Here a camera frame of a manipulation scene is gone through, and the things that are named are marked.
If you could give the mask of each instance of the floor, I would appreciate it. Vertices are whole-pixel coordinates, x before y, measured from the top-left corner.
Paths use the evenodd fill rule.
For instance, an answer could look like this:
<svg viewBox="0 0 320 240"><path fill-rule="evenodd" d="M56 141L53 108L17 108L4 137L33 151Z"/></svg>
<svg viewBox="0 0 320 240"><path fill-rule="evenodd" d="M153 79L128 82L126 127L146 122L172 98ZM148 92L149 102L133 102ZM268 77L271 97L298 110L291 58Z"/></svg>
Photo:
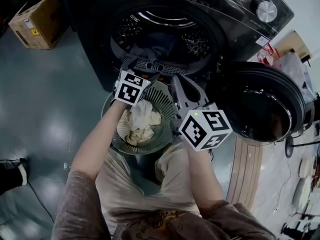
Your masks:
<svg viewBox="0 0 320 240"><path fill-rule="evenodd" d="M294 139L294 143L308 143L318 138L315 137L315 128L311 127L302 136ZM314 156L317 147L317 145L310 145L295 148L289 160L285 156L284 142L277 143L275 146L273 144L267 145L263 148L260 178L251 212L277 237L280 237L284 223L294 226L293 222L299 218L298 215L294 217L290 217L290 215L296 212L292 206L292 200L299 182L300 163L302 157Z"/></svg>
<svg viewBox="0 0 320 240"><path fill-rule="evenodd" d="M53 218L74 155L108 95L71 29L53 50L25 49L10 29L0 37L0 159L29 160L29 182ZM212 164L225 195L235 142L231 135L214 151ZM134 177L139 181L138 172ZM0 238L48 240L52 227L28 185L0 196Z"/></svg>

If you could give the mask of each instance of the laundry basket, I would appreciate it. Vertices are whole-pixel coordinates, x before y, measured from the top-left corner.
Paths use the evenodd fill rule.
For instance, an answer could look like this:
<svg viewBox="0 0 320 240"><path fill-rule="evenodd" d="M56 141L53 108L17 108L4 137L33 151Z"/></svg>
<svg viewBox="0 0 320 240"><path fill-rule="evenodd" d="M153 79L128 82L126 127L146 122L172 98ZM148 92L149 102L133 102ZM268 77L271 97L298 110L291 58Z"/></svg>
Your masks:
<svg viewBox="0 0 320 240"><path fill-rule="evenodd" d="M101 117L110 107L113 98L114 95L111 93L103 105ZM125 154L148 155L161 150L172 141L170 121L178 114L178 110L173 103L168 87L156 81L151 88L149 88L144 99L152 103L154 111L160 113L161 124L152 129L154 135L150 140L138 143L137 146L126 143L116 130L112 137L112 145Z"/></svg>

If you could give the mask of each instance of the washing machine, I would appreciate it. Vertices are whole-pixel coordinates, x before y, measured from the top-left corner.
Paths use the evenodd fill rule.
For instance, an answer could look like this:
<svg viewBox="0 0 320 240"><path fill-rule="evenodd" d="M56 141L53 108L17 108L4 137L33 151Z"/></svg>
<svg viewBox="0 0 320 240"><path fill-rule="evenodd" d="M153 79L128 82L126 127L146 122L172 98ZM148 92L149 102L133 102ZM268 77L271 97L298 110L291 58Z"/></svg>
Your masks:
<svg viewBox="0 0 320 240"><path fill-rule="evenodd" d="M246 62L294 17L283 0L65 1L105 90L134 58L139 76L159 72L170 83L179 73L204 82L210 101L251 144L283 140L301 128L305 105L295 83Z"/></svg>

